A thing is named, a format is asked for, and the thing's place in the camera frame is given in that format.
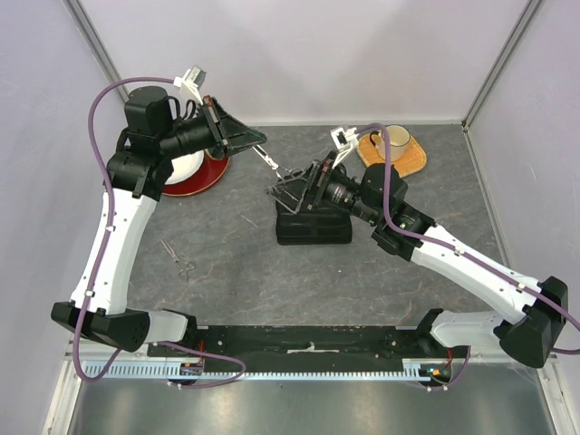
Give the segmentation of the silver scissors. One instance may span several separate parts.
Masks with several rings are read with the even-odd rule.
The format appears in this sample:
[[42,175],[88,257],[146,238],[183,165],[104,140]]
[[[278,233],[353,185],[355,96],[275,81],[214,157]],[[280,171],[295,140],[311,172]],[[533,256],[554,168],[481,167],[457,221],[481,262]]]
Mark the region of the silver scissors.
[[252,147],[252,149],[265,162],[265,164],[276,174],[276,176],[279,179],[282,179],[284,176],[290,173],[288,169],[283,168],[278,163],[276,163],[260,145],[255,145]]
[[161,239],[160,243],[163,245],[164,249],[167,251],[167,253],[172,258],[174,264],[176,265],[176,268],[179,270],[180,278],[183,279],[186,283],[188,283],[189,274],[196,267],[195,263],[180,258],[168,241]]

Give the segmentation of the black zipper tool case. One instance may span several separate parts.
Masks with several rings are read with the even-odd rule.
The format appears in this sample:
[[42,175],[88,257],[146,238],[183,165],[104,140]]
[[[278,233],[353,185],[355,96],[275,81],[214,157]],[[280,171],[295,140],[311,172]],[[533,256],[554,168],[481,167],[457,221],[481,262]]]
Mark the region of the black zipper tool case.
[[318,208],[293,214],[275,205],[276,241],[281,246],[347,245],[353,239],[353,226],[347,213],[334,208]]

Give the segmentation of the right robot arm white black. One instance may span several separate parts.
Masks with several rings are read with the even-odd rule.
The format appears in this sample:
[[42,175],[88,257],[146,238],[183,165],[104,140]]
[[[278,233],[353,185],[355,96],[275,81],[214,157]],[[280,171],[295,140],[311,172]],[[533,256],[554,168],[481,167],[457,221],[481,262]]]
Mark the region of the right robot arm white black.
[[359,218],[384,252],[445,276],[489,306],[480,313],[430,311],[427,326],[414,336],[421,354],[490,347],[525,366],[543,367],[568,321],[567,285],[555,276],[540,281],[522,275],[467,246],[408,204],[407,190],[394,167],[373,164],[355,180],[328,155],[281,178],[266,194],[295,216],[333,208]]

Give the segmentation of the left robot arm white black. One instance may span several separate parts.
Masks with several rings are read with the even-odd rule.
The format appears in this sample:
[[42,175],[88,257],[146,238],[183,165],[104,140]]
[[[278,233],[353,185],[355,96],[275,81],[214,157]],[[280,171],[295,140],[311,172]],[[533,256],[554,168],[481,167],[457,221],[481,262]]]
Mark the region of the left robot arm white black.
[[69,301],[53,305],[51,318],[81,337],[127,352],[167,341],[179,356],[198,349],[193,317],[127,306],[131,270],[150,217],[173,172],[172,161],[197,151],[230,158],[266,142],[258,130],[229,115],[211,97],[192,118],[172,114],[159,86],[140,87],[124,105],[126,128],[106,165],[101,220],[89,260]]

